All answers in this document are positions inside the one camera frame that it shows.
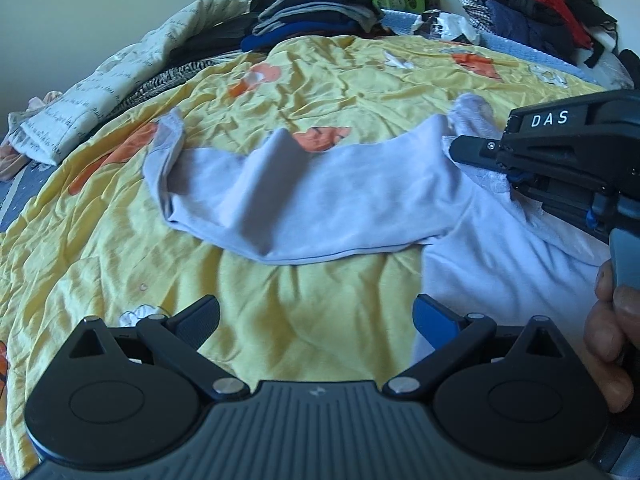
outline human hand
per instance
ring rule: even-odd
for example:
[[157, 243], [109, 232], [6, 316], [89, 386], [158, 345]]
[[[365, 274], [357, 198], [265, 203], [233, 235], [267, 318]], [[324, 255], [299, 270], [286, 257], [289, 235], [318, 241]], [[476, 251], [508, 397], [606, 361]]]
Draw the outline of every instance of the human hand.
[[626, 342], [640, 349], [640, 290], [613, 286], [613, 267], [609, 260], [600, 267], [596, 279], [598, 302], [584, 326], [588, 354], [584, 364], [607, 400], [609, 411], [624, 411], [634, 396], [629, 375], [615, 361]]

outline bed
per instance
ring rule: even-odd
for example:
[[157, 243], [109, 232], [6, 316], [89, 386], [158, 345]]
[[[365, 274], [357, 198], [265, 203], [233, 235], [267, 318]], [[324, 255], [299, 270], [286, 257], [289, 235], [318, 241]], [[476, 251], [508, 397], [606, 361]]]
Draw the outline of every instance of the bed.
[[[401, 14], [395, 26], [406, 30], [412, 15]], [[25, 168], [13, 191], [0, 188], [8, 194], [0, 224], [0, 356], [8, 369], [0, 449], [12, 476], [38, 460], [22, 419], [29, 392], [89, 314], [117, 326], [142, 304], [175, 314], [214, 294], [222, 322], [200, 352], [252, 387], [267, 379], [380, 384], [410, 360], [418, 248], [304, 266], [258, 264], [165, 225], [141, 177], [148, 147], [72, 186], [89, 165], [174, 107], [184, 116], [187, 147], [247, 154], [279, 126], [344, 128], [341, 144], [390, 139], [469, 91], [491, 103], [504, 126], [512, 108], [601, 90], [569, 65], [562, 72], [562, 64], [546, 61], [542, 72], [564, 84], [540, 77], [534, 67], [542, 60], [482, 46], [419, 36], [295, 38], [265, 60], [246, 54], [208, 67], [128, 110], [55, 171]], [[275, 75], [233, 90], [256, 67]]]

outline black plastic mount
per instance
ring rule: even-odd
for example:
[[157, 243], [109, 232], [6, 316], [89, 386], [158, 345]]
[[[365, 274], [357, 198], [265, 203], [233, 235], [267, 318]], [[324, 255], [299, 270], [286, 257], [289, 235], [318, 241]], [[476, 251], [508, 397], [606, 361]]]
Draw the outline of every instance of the black plastic mount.
[[602, 478], [588, 458], [606, 405], [553, 323], [439, 309], [459, 332], [396, 378], [418, 383], [401, 393], [391, 380], [250, 394], [194, 348], [218, 325], [212, 296], [134, 328], [89, 317], [28, 400], [44, 460], [29, 478]]
[[[461, 136], [449, 153], [507, 174], [544, 211], [609, 243], [616, 284], [639, 288], [639, 106], [640, 91], [609, 91], [519, 108], [502, 139]], [[623, 368], [640, 392], [638, 350], [628, 347]], [[626, 434], [612, 442], [640, 436], [640, 395], [612, 424]]]

